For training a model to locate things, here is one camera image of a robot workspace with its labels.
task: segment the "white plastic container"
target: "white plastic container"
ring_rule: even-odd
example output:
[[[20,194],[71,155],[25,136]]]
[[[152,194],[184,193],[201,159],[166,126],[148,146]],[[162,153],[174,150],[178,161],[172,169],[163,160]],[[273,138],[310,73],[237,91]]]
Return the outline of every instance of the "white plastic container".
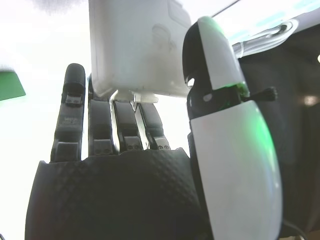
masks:
[[[191,26],[176,0],[90,0],[92,84],[99,97],[186,97],[182,47]]]

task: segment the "green object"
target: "green object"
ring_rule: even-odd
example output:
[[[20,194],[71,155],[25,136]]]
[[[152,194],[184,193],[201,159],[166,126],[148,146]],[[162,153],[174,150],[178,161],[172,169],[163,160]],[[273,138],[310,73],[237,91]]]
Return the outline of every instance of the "green object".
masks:
[[[0,71],[0,101],[26,95],[14,71]]]

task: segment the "textured rubber surface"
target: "textured rubber surface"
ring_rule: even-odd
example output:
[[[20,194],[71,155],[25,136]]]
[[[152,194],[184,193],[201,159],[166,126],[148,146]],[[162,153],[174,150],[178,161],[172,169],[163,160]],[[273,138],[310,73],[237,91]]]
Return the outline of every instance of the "textured rubber surface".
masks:
[[[26,240],[205,240],[190,159],[177,150],[41,161]]]

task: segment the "thin black wire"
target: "thin black wire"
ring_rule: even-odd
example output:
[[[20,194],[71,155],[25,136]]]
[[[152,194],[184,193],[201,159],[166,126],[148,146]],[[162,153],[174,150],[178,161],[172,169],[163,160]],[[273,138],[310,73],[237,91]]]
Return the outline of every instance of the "thin black wire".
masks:
[[[235,5],[237,2],[240,2],[240,0],[236,0],[233,3],[231,3],[230,5],[226,6],[225,8],[223,8],[222,10],[218,11],[217,13],[213,14],[211,17],[214,18],[215,16],[219,15],[220,13],[222,13],[223,11],[227,10],[228,8],[231,8],[233,5]]]
[[[282,219],[282,224],[287,226],[288,228],[291,228],[293,230],[296,231],[296,233],[298,235],[300,235],[301,237],[303,237],[304,240],[308,240],[307,235],[305,234],[304,231],[302,231],[298,226],[296,226],[295,224],[293,224],[292,222],[286,220],[286,219]]]

